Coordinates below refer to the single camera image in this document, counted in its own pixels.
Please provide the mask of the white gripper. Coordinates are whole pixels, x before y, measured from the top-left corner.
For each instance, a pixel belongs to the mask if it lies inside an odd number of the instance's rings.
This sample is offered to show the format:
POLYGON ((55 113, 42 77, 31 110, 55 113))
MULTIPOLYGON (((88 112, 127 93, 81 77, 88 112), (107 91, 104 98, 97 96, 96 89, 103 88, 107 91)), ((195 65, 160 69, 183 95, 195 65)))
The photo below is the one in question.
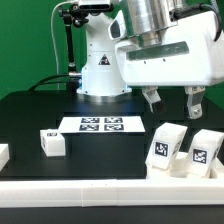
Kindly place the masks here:
POLYGON ((165 111, 157 86, 187 86, 187 114, 202 116, 204 86, 224 81, 224 34, 215 39, 211 11, 178 21, 161 32, 162 43, 142 48, 135 38, 115 45, 117 63, 129 86, 147 86, 142 94, 154 114, 165 111))

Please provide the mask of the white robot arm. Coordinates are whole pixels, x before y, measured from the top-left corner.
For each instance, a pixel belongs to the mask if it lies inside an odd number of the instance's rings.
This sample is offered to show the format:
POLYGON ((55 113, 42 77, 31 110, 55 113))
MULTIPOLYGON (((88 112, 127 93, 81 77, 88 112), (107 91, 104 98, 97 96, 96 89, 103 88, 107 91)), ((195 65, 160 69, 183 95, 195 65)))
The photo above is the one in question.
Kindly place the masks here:
POLYGON ((87 62, 80 92, 112 97, 134 87, 154 113, 157 89, 182 86, 187 113, 202 115, 207 86, 224 81, 224 31, 218 9, 184 0, 78 0, 86 19, 87 62))

